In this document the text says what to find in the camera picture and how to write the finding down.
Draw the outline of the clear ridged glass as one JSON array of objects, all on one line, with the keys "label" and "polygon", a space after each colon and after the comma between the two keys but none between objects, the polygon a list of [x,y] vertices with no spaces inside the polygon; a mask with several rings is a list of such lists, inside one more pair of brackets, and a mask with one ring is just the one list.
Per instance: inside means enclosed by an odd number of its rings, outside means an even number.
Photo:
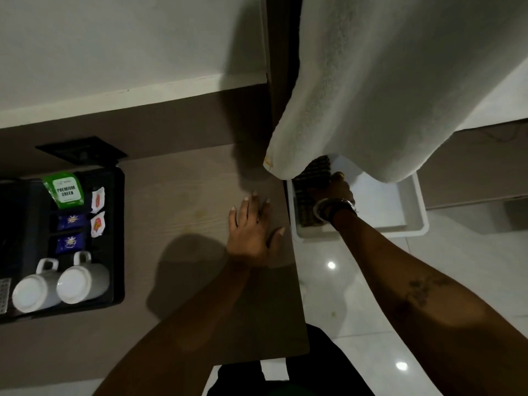
[{"label": "clear ridged glass", "polygon": [[0,315],[6,314],[10,305],[11,278],[0,279]]}]

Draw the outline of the brown wooden cabinet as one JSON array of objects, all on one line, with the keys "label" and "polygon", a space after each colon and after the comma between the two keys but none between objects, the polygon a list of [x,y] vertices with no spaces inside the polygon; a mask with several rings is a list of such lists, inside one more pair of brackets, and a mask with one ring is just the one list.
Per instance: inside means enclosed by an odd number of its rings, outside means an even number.
[{"label": "brown wooden cabinet", "polygon": [[455,132],[418,169],[427,210],[528,197],[528,119]]}]

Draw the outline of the blue drink sachet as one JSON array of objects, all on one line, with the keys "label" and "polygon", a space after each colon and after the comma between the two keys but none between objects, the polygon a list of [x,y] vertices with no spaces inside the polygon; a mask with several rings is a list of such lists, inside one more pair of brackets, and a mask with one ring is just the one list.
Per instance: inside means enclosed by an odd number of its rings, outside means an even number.
[{"label": "blue drink sachet", "polygon": [[76,253],[86,249],[84,233],[64,234],[56,237],[55,254]]},{"label": "blue drink sachet", "polygon": [[58,232],[77,230],[86,227],[88,223],[89,219],[84,213],[58,215],[56,230]]}]

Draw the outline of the person's left forearm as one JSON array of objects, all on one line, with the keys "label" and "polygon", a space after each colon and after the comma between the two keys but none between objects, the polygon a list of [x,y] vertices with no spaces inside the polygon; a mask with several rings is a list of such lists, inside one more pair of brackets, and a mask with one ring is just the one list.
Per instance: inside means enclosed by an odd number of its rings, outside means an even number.
[{"label": "person's left forearm", "polygon": [[247,264],[227,262],[207,286],[132,347],[93,396],[200,395],[213,366],[207,343],[249,277]]}]

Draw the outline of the green tea packet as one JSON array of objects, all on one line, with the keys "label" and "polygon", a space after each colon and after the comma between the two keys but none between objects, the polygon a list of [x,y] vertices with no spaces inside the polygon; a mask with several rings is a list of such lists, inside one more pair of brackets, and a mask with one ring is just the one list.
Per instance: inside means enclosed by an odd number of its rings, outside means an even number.
[{"label": "green tea packet", "polygon": [[59,210],[84,206],[84,191],[78,177],[71,172],[57,172],[41,181]]}]

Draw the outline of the white ceramic mug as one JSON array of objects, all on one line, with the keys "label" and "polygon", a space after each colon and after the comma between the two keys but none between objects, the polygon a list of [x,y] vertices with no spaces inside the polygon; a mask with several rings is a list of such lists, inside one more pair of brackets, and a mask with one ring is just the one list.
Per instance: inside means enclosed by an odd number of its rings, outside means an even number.
[{"label": "white ceramic mug", "polygon": [[56,290],[61,276],[58,268],[56,258],[39,260],[35,274],[24,277],[14,288],[12,302],[15,309],[29,314],[60,304],[62,300]]},{"label": "white ceramic mug", "polygon": [[59,299],[69,305],[102,296],[110,286],[110,272],[101,263],[94,263],[89,251],[78,251],[73,266],[65,270],[56,284]]}]

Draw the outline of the black wall socket plate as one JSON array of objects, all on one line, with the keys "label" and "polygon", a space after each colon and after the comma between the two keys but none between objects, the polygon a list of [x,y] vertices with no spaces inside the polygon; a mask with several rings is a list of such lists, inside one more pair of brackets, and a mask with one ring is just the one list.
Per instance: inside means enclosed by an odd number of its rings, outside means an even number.
[{"label": "black wall socket plate", "polygon": [[128,157],[123,151],[96,136],[40,145],[35,148],[76,166],[111,168]]}]

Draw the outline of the black serving tray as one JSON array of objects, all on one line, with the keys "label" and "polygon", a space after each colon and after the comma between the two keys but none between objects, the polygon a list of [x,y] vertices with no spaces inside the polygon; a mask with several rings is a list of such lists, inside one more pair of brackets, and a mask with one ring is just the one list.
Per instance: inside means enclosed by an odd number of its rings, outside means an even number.
[{"label": "black serving tray", "polygon": [[[59,210],[40,178],[0,181],[0,279],[11,278],[10,305],[0,315],[0,325],[24,319],[70,314],[85,310],[107,308],[120,304],[125,297],[124,206],[125,176],[117,167],[73,172],[84,191],[84,206]],[[102,236],[90,235],[92,191],[105,188],[106,227]],[[86,227],[58,232],[57,216],[84,213],[89,219]],[[74,253],[55,254],[56,237],[82,232],[86,249],[93,262],[101,263],[110,272],[109,289],[100,297],[75,305],[60,304],[33,313],[23,314],[15,309],[12,293],[26,276],[35,274],[39,260],[56,258],[58,272],[73,266]]]}]

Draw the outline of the white plastic bin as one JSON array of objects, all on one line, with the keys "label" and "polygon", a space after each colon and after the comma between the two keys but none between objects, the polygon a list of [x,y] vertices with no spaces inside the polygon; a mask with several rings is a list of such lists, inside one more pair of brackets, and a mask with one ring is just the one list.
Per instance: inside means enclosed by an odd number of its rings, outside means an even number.
[{"label": "white plastic bin", "polygon": [[[418,176],[413,173],[397,183],[380,182],[343,156],[329,155],[330,172],[342,172],[356,201],[359,217],[387,238],[419,237],[429,230]],[[293,238],[302,242],[340,238],[328,223],[316,227],[300,224],[300,199],[292,180],[286,181]]]}]

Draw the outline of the person's dark clothing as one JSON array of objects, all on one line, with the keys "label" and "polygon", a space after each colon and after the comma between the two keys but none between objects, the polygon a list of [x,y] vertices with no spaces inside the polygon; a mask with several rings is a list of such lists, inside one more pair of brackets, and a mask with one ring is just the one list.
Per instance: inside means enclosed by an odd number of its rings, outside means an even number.
[{"label": "person's dark clothing", "polygon": [[286,358],[287,380],[267,380],[260,361],[226,364],[207,396],[375,396],[326,333],[306,328],[309,353]]}]

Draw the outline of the white terry towel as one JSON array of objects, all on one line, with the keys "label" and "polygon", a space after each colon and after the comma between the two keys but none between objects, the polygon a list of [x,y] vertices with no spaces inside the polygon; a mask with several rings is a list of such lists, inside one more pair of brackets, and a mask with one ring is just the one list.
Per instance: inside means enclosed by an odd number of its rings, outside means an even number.
[{"label": "white terry towel", "polygon": [[374,179],[416,172],[528,57],[528,0],[302,0],[299,73],[263,166],[326,154]]}]

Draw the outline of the person's left hand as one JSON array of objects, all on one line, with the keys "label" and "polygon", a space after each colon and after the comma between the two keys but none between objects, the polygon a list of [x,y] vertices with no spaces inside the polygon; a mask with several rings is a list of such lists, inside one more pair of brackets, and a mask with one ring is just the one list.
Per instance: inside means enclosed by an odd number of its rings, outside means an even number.
[{"label": "person's left hand", "polygon": [[268,249],[268,239],[273,232],[270,228],[272,207],[270,200],[260,203],[259,221],[248,225],[248,203],[251,195],[245,196],[237,210],[237,230],[229,234],[227,253],[231,261],[251,268],[271,267],[279,252]]}]

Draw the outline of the person's right hand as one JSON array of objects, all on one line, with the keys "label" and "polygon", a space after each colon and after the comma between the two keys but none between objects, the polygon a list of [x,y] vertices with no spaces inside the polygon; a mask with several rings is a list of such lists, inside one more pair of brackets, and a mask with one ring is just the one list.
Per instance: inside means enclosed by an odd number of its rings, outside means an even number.
[{"label": "person's right hand", "polygon": [[307,192],[317,202],[324,199],[345,199],[355,205],[354,196],[348,182],[346,182],[346,187],[330,187],[328,182],[325,188],[309,188]]}]

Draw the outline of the person's right forearm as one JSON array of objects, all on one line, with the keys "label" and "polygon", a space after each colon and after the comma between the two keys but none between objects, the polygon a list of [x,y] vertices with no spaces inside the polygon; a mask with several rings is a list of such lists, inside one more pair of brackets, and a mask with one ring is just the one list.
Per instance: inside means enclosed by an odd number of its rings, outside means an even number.
[{"label": "person's right forearm", "polygon": [[329,211],[387,320],[444,396],[528,396],[528,338],[349,209]]}]

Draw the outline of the dark woven mat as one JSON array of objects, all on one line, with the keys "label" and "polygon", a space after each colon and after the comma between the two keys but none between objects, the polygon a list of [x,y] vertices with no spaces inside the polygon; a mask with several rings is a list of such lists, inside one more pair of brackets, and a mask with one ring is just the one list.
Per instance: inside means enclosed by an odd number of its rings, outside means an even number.
[{"label": "dark woven mat", "polygon": [[313,208],[315,199],[309,189],[325,188],[331,179],[331,161],[327,155],[314,159],[303,172],[292,180],[295,196],[297,224],[301,227],[323,226],[324,222],[316,217]]}]

